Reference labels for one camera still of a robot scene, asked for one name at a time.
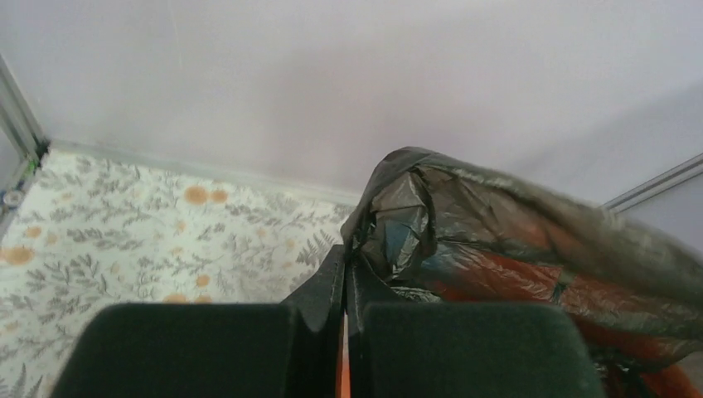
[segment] floor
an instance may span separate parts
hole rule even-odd
[[[110,304],[283,299],[351,210],[52,151],[0,245],[0,396],[48,396]]]

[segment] patterned floor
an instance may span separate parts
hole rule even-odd
[[[279,301],[351,210],[52,152],[0,246],[0,397],[48,396],[112,303]]]

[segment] gray leaf pattern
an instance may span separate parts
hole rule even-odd
[[[0,398],[48,396],[120,302],[283,299],[350,206],[52,151],[0,245]]]

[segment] metal frame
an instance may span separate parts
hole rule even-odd
[[[46,137],[0,55],[0,128],[33,160],[40,160]]]
[[[625,192],[623,195],[605,203],[604,207],[616,212],[626,211],[702,173],[703,154],[654,177],[639,187]]]

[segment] orange fabric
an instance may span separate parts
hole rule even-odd
[[[442,299],[455,302],[466,301],[537,301],[549,303],[559,277],[559,269],[526,264],[500,255],[482,253],[485,261],[472,265],[462,272],[458,286],[435,283],[428,286],[440,294]],[[571,312],[574,306],[584,304],[588,292],[600,293],[604,303],[620,303],[628,292],[615,285],[604,284],[596,279],[577,277],[562,295],[561,303]],[[641,359],[656,359],[662,354],[662,345],[654,337],[620,332],[601,327],[572,314],[584,339],[604,347],[617,347],[622,353]],[[644,382],[661,398],[703,398],[678,366],[670,366],[657,373],[643,374]],[[609,372],[604,378],[604,387],[610,398],[625,397],[626,391],[617,375]]]

